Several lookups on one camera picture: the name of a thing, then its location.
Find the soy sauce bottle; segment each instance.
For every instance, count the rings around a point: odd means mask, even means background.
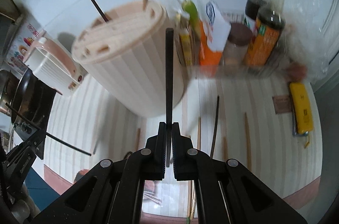
[[[264,65],[285,28],[282,16],[285,0],[269,0],[258,10],[254,37],[250,42],[244,62],[247,65]]]
[[[267,3],[268,0],[247,0],[243,24],[249,27],[252,32],[254,31],[259,8]]]

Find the spice jar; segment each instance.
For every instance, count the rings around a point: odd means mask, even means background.
[[[252,39],[252,31],[242,23],[231,23],[227,43],[223,52],[225,64],[240,64]]]

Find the small sign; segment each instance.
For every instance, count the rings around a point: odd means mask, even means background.
[[[272,99],[276,114],[292,112],[291,97],[289,95],[274,96]]]

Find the yellow package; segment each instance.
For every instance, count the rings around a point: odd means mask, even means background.
[[[294,112],[297,121],[297,132],[304,134],[313,130],[313,118],[310,100],[308,99],[305,85],[299,82],[291,82],[289,90],[292,95]]]

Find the black chopstick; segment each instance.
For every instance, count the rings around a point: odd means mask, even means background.
[[[96,3],[95,0],[91,0],[91,1],[92,1],[92,3],[93,3],[94,7],[96,8],[96,10],[99,12],[99,14],[101,15],[101,17],[103,18],[103,20],[104,20],[105,22],[108,22],[109,20],[108,20],[107,16],[106,16],[106,15],[104,14],[104,12],[100,9],[98,3]]]
[[[215,140],[216,140],[216,137],[217,137],[218,116],[219,116],[219,96],[217,97],[217,109],[216,109],[216,112],[215,112],[214,131],[213,131],[213,139],[212,139],[212,146],[211,146],[211,153],[210,153],[211,159],[213,159]]]
[[[40,130],[40,127],[38,127],[35,123],[31,122],[29,119],[27,119],[26,117],[24,117],[23,115],[21,115],[18,111],[16,111],[16,110],[15,110],[12,106],[10,106],[8,103],[6,103],[6,106],[7,106],[11,111],[13,111],[15,114],[17,114],[20,118],[22,118],[26,123],[30,124],[30,125],[33,126],[35,129]],[[74,147],[74,146],[72,146],[72,145],[66,143],[66,142],[64,142],[64,141],[62,141],[62,140],[60,140],[60,139],[58,139],[57,137],[53,136],[52,134],[49,134],[49,133],[46,132],[46,131],[45,131],[45,134],[46,134],[48,137],[52,138],[53,140],[55,140],[55,141],[57,141],[57,142],[59,142],[59,143],[65,145],[65,146],[68,146],[68,147],[70,147],[70,148],[72,148],[72,149],[74,149],[74,150],[76,150],[76,151],[79,151],[79,152],[81,152],[81,153],[83,153],[83,154],[86,154],[86,155],[88,155],[88,156],[92,156],[92,154],[90,154],[90,153],[88,153],[88,152],[86,152],[86,151],[84,151],[84,150],[81,150],[80,148]]]

